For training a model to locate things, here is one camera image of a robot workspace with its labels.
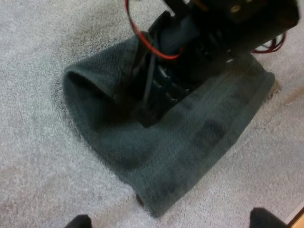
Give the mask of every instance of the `black plastic device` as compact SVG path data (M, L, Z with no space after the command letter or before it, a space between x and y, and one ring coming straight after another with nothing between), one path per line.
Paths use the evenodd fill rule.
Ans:
M174 61L144 46L128 93L132 115L144 126L157 123L171 108L228 62L297 25L296 0L165 0L165 11L149 29L153 45Z

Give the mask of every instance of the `red wire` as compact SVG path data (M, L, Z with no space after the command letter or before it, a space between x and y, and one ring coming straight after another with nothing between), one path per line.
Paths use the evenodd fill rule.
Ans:
M285 43L285 40L286 40L286 33L283 34L282 40L278 44L276 43L276 38L273 39L271 41L271 46L269 47L268 50L265 50L265 51L254 50L254 51L252 51L252 53L255 53L255 54L268 54L268 53L276 52L276 51L278 51L278 50L281 49L281 47Z
M138 38L145 44L145 46L155 55L157 55L160 58L166 59L166 60L175 60L177 59L180 55L174 55L174 56L168 56L159 50L157 50L153 45L146 39L146 37L143 35L143 33L139 30L139 28L135 25L133 22L131 15L130 15L130 10L129 10L129 0L125 0L125 8L127 10L128 18L130 21L130 24L132 26L132 29L134 33L138 36Z

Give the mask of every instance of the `screw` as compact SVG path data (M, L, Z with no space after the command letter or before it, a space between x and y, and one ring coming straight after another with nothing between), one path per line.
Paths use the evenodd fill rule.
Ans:
M232 7L231 8L231 12L232 13L237 13L237 12L239 12L241 10L241 6L239 6L239 5L235 5L234 7Z

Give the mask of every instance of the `gray towel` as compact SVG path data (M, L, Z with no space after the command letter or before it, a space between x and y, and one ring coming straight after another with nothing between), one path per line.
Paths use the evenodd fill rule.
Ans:
M275 78L243 55L145 129L114 104L125 95L137 47L131 38L69 66L63 89L82 136L159 217L237 141Z

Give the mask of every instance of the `white carpet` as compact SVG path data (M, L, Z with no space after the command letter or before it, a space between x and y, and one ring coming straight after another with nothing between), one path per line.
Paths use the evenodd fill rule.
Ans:
M147 29L165 6L132 9ZM121 0L0 1L0 227L61 228L85 213L94 228L245 228L253 207L288 218L304 200L304 23L257 57L282 90L160 219L74 132L62 99L65 67L130 36Z

